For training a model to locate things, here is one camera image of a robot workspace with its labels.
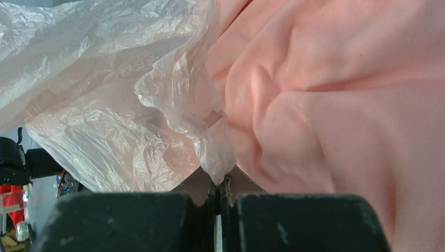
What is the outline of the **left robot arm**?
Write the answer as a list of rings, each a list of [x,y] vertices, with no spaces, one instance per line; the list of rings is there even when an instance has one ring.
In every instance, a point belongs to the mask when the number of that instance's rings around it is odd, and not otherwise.
[[[32,179],[62,173],[63,167],[43,148],[24,151],[23,128],[17,130],[17,141],[1,137],[1,185],[24,186]]]

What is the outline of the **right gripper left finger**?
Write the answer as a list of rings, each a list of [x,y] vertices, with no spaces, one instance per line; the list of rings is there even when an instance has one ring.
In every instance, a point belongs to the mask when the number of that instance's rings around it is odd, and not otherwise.
[[[213,251],[215,185],[197,169],[170,192],[63,197],[32,251]]]

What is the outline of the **translucent pink plastic trash bag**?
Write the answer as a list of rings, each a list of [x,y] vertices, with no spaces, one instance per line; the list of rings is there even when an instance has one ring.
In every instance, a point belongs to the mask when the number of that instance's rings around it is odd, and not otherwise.
[[[169,191],[236,165],[206,60],[216,1],[1,3],[1,132],[28,134],[94,192]]]

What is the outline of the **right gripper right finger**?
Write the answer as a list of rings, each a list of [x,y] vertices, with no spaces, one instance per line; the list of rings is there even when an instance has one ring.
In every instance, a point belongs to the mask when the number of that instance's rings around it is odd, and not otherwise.
[[[353,194],[270,194],[240,168],[220,186],[224,251],[390,251],[369,203]]]

